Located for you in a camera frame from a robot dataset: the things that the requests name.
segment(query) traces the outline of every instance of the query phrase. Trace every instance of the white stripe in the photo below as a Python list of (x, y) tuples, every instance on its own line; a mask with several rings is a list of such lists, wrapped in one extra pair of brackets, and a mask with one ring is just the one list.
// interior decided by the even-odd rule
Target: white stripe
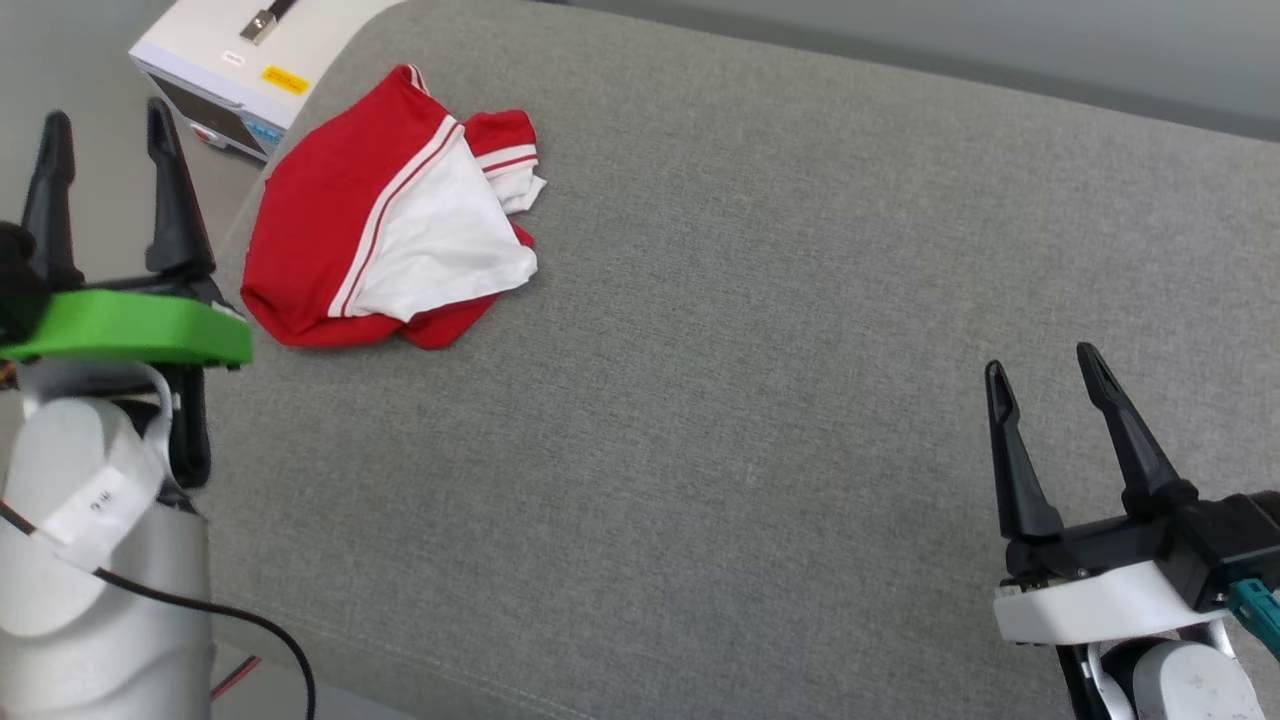
[(422, 83), (422, 73), (419, 72), (417, 65), (410, 65), (408, 69), (413, 87), (421, 90), (424, 95), (430, 95), (430, 92), (426, 91), (426, 85)]
[(515, 145), (512, 147), (503, 147), (502, 150), (494, 150), (493, 152), (486, 152), (476, 158), (476, 163), (480, 163), (480, 168), (484, 169), (490, 165), (497, 165), (498, 163), (509, 163), (512, 160), (518, 160), (520, 158), (527, 158), (529, 155), (538, 155), (538, 146)]
[(396, 188), (399, 187), (401, 183), (413, 174), (424, 160), (444, 146), (444, 141), (449, 137), (449, 133), (454, 127), (457, 127), (457, 124), (458, 122), (454, 120), (452, 115), (445, 115), (444, 122), (442, 122), (440, 127), (435, 129), (435, 135), (431, 136), (431, 140), (426, 141), (426, 145), (424, 145), (421, 150), (415, 152), (413, 156), (404, 163), (399, 172), (396, 173), (396, 177), (393, 177), (378, 195), (378, 200), (374, 202), (372, 209), (369, 211), (369, 217), (365, 219), (365, 229), (360, 233), (360, 243), (356, 246), (356, 256), (352, 258), (351, 266), (347, 268), (347, 277), (343, 278), (342, 284), (338, 286), (338, 292), (329, 302), (330, 318), (340, 318), (342, 306), (346, 304), (347, 297), (355, 296), (360, 292), (360, 288), (356, 287), (356, 279), (360, 277), (361, 266), (365, 265), (365, 259), (369, 258), (369, 254), (374, 250), (374, 238), (378, 234), (378, 217), (381, 214), (383, 208), (385, 208), (390, 201), (392, 193), (396, 192)]

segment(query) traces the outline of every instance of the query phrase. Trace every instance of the white label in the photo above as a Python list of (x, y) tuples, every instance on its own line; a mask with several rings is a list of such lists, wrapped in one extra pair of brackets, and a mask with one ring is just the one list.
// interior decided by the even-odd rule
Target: white label
[(122, 427), (106, 464), (36, 530), (59, 557), (92, 573), (151, 507), (165, 479), (164, 459)]

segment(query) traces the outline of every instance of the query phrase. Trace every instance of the yellow label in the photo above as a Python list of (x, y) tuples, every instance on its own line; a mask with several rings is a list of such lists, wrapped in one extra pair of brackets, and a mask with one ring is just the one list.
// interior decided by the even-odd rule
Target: yellow label
[(302, 95), (307, 91), (307, 87), (311, 87), (310, 82), (293, 73), (287, 73), (275, 65), (268, 65), (268, 68), (262, 70), (262, 79), (276, 87), (283, 87), (294, 95)]

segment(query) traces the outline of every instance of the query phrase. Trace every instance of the teal connector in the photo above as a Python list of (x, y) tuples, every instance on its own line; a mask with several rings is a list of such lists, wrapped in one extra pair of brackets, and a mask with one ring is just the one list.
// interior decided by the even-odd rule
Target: teal connector
[(1258, 580), (1240, 580), (1231, 585), (1226, 606), (1244, 629), (1280, 660), (1280, 602), (1271, 591)]

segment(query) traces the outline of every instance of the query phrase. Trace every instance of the robotic arm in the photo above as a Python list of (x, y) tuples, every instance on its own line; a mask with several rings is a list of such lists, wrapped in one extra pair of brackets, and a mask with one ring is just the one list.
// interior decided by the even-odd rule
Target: robotic arm
[[(1199, 498), (1174, 470), (1096, 347), (1076, 347), (1089, 400), (1120, 460), (1125, 515), (1064, 528), (1018, 432), (1005, 369), (987, 365), (987, 410), (1009, 578), (1001, 635), (1051, 644), (1082, 720), (1261, 720), (1228, 641), (1230, 615), (1280, 657), (1280, 493)], [(1176, 633), (1178, 638), (1156, 637)], [(1110, 650), (1103, 652), (1103, 647)]]
[(46, 118), (23, 224), (0, 223), (0, 356), (24, 424), (0, 497), (0, 717), (207, 719), (204, 372), (252, 360), (223, 300), (173, 118), (147, 105), (156, 164), (148, 274), (86, 284), (72, 254), (70, 120)]

